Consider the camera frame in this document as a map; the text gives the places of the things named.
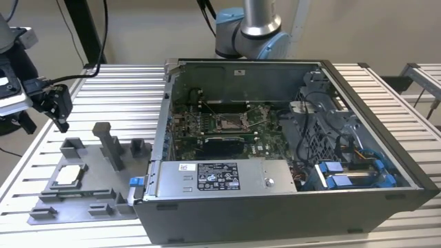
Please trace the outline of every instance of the motherboard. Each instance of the motherboard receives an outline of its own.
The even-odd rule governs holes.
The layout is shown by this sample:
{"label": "motherboard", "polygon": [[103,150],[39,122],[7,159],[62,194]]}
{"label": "motherboard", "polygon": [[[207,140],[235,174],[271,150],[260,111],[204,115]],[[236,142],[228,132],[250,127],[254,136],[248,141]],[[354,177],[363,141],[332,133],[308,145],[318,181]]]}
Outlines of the motherboard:
{"label": "motherboard", "polygon": [[172,115],[178,161],[248,159],[292,160],[292,152],[271,104],[248,102],[180,105]]}

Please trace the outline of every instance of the metal slatted table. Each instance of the metal slatted table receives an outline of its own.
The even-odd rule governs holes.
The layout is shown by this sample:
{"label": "metal slatted table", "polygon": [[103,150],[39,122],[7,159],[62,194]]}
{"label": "metal slatted table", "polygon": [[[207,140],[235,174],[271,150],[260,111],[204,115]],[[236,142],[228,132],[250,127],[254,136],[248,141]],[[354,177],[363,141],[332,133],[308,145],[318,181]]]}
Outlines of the metal slatted table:
{"label": "metal slatted table", "polygon": [[[358,64],[336,64],[416,162],[441,188],[441,134],[379,75]],[[31,226],[29,212],[62,157],[66,137],[98,144],[91,129],[110,121],[122,142],[154,142],[163,98],[162,66],[103,65],[97,78],[73,86],[71,129],[62,134],[49,122],[0,188],[0,245],[25,247],[143,247],[152,245],[139,220]],[[398,213],[370,234],[206,244],[195,247],[441,247],[441,195],[419,210]]]}
{"label": "metal slatted table", "polygon": [[402,75],[410,76],[441,100],[441,64],[408,64]]}

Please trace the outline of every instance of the power supply label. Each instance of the power supply label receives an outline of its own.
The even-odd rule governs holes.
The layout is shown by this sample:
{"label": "power supply label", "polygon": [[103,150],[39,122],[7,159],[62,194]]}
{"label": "power supply label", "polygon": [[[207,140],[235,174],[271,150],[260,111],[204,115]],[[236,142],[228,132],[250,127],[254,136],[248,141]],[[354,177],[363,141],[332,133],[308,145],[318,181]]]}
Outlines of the power supply label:
{"label": "power supply label", "polygon": [[238,163],[198,164],[198,189],[240,190]]}

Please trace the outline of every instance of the open computer chassis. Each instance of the open computer chassis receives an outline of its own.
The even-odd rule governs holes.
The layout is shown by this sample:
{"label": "open computer chassis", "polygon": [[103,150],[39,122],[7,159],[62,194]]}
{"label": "open computer chassis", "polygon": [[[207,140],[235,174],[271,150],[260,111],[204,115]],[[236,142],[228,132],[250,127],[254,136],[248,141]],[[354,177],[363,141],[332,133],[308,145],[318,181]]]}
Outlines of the open computer chassis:
{"label": "open computer chassis", "polygon": [[327,60],[170,60],[145,196],[156,244],[367,233],[439,189]]}

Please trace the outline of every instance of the white wall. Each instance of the white wall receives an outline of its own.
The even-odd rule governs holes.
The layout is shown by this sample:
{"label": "white wall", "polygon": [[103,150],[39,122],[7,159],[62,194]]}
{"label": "white wall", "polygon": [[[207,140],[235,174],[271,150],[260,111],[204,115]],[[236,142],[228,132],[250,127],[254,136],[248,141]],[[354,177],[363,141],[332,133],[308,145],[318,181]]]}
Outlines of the white wall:
{"label": "white wall", "polygon": [[440,0],[312,0],[298,57],[367,62],[380,74],[441,63],[440,9]]}
{"label": "white wall", "polygon": [[[103,33],[103,3],[90,0],[99,34]],[[162,64],[170,57],[211,58],[215,37],[196,0],[109,1],[109,60],[122,64]],[[243,0],[212,0],[215,10],[242,7]],[[283,28],[291,32],[298,0],[276,0]]]}
{"label": "white wall", "polygon": [[[0,1],[0,12],[5,16],[10,13],[11,2]],[[29,50],[29,55],[41,75],[57,78],[81,73],[83,65],[75,53],[55,0],[21,0],[10,25],[33,27],[37,32],[39,43]]]}

